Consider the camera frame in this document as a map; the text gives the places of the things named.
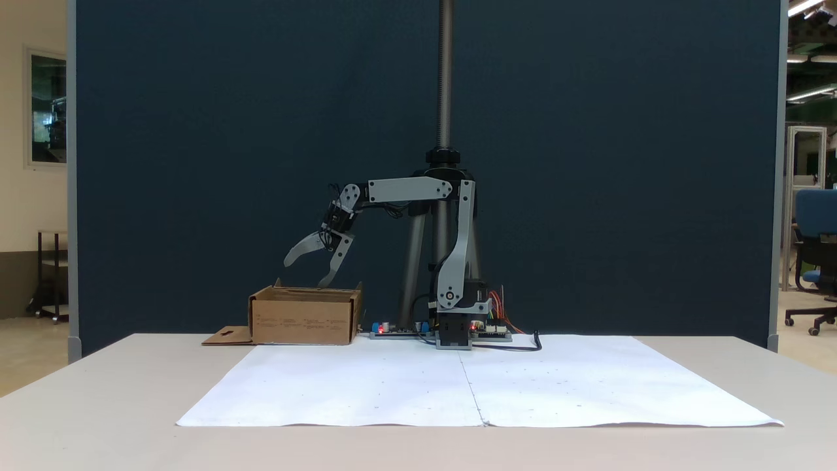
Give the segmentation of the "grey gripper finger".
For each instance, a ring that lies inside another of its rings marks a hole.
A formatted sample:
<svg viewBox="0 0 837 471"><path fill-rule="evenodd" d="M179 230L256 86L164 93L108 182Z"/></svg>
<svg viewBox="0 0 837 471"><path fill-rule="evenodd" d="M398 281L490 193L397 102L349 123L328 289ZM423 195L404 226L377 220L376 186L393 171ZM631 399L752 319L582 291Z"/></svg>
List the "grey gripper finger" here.
<svg viewBox="0 0 837 471"><path fill-rule="evenodd" d="M303 254L314 253L326 247L322 239L322 232L313 232L297 242L284 257L284 267L289 268Z"/></svg>
<svg viewBox="0 0 837 471"><path fill-rule="evenodd" d="M338 271L340 271L343 265L344 259L346 259L348 251L352 247L354 238L351 234L330 234L329 241L329 248L333 254L329 263L329 271L327 271L327 274L318 283L318 287L320 288L331 286L332 281L337 277Z"/></svg>

